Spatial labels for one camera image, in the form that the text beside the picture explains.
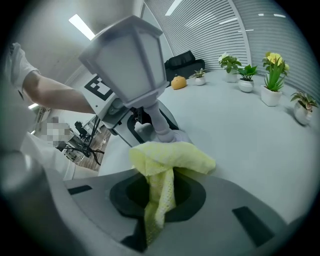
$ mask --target window blinds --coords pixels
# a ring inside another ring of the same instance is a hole
[[[263,74],[266,52],[280,54],[290,66],[285,84],[311,94],[320,102],[317,60],[303,34],[283,9],[272,0],[233,0],[247,31],[251,61]]]
[[[189,50],[196,59],[205,61],[206,70],[220,69],[218,58],[224,53],[248,64],[246,44],[240,22],[229,0],[182,0],[171,15],[166,16],[174,0],[146,0],[159,22],[174,55]]]

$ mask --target ceiling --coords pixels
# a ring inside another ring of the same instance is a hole
[[[132,15],[135,0],[44,0],[21,18],[12,41],[43,76],[65,83],[81,66],[79,54],[90,43],[69,18],[78,14],[97,34]]]

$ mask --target black hole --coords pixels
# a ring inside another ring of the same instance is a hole
[[[176,206],[185,202],[191,195],[190,185],[182,179],[174,179],[174,197]],[[145,177],[141,177],[126,188],[126,195],[142,208],[149,202],[149,184]]]

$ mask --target pixelated area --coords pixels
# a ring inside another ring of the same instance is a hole
[[[58,116],[45,120],[39,124],[37,131],[42,140],[49,142],[54,147],[58,147],[60,142],[68,142],[73,137],[69,125],[59,121],[62,120],[59,120]]]

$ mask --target yellow cloth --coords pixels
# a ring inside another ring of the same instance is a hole
[[[165,214],[176,207],[174,171],[185,169],[207,174],[216,161],[187,142],[146,142],[130,149],[134,167],[146,177],[150,186],[149,203],[144,210],[147,245],[164,227]]]

